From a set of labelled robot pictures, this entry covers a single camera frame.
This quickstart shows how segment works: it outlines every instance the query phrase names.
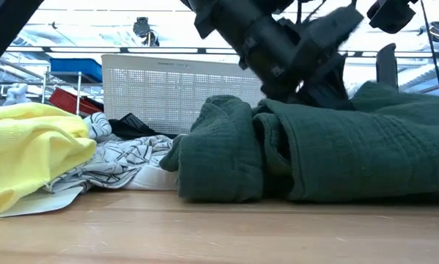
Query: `white mesh basket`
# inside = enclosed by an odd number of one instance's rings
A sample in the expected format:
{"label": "white mesh basket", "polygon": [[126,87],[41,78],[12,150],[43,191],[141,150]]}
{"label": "white mesh basket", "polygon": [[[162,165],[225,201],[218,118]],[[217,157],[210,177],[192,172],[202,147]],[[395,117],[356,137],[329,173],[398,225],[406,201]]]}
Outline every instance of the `white mesh basket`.
{"label": "white mesh basket", "polygon": [[107,54],[102,68],[107,117],[133,113],[158,132],[188,132],[212,95],[234,95],[252,107],[264,97],[250,70],[228,63]]}

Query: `black cloth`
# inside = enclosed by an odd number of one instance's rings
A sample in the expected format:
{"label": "black cloth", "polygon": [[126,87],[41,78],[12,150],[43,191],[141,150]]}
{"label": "black cloth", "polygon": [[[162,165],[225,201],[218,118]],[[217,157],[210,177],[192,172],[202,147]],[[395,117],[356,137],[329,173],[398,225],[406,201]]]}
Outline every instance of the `black cloth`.
{"label": "black cloth", "polygon": [[132,113],[125,115],[120,120],[109,120],[108,122],[111,126],[111,132],[125,140],[137,139],[143,136],[159,135],[164,135],[170,139],[174,139],[178,136],[177,134],[156,132]]}

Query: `ceiling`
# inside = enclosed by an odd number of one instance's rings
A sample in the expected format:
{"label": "ceiling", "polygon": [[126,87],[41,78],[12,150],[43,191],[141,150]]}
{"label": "ceiling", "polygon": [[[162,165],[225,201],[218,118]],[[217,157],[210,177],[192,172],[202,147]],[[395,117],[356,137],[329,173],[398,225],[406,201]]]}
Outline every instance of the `ceiling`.
{"label": "ceiling", "polygon": [[[359,0],[358,10],[365,14],[375,0]],[[350,0],[327,0],[314,17],[328,14],[337,7],[348,5]],[[439,0],[424,0],[427,17],[439,21]],[[303,5],[306,17],[320,0]],[[417,36],[424,25],[421,5],[413,6],[415,18],[398,34],[386,34],[373,29],[368,20],[359,26],[351,38],[341,47],[351,51],[378,51],[389,43],[396,43],[398,51],[420,51],[429,47],[425,34]],[[133,33],[133,23],[137,17],[148,17],[152,28],[160,38],[161,47],[203,47],[230,48],[217,33],[213,32],[202,40],[194,25],[195,14],[180,0],[45,0],[19,34],[19,45],[33,46],[78,46],[78,47],[139,47],[142,40]],[[297,4],[294,3],[280,16],[295,21]],[[39,75],[48,64],[45,56],[24,56],[7,54],[5,59],[32,68]],[[54,57],[89,57],[100,61],[100,54],[50,54]],[[236,56],[226,55],[172,55],[163,57],[175,59],[197,59],[217,62],[236,62]],[[366,67],[348,66],[345,81],[351,86],[368,79],[375,79],[374,62]]]}

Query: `red basket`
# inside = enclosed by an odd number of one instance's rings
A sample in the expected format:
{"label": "red basket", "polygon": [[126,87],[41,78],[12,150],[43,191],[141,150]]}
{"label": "red basket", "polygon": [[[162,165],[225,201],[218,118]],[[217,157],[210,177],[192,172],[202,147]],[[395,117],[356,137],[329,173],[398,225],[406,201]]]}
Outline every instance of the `red basket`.
{"label": "red basket", "polygon": [[[72,114],[75,114],[77,96],[64,91],[63,89],[56,88],[53,94],[50,96],[50,103],[59,109],[63,109]],[[87,100],[81,98],[79,101],[79,111],[84,114],[94,114],[97,112],[102,112],[93,104],[89,103]]]}

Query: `yellow cloth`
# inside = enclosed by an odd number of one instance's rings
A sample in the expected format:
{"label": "yellow cloth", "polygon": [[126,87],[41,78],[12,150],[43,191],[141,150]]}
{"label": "yellow cloth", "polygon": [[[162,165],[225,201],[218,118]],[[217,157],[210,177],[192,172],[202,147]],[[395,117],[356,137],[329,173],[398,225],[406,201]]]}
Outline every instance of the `yellow cloth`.
{"label": "yellow cloth", "polygon": [[95,152],[84,121],[41,103],[0,106],[0,213]]}

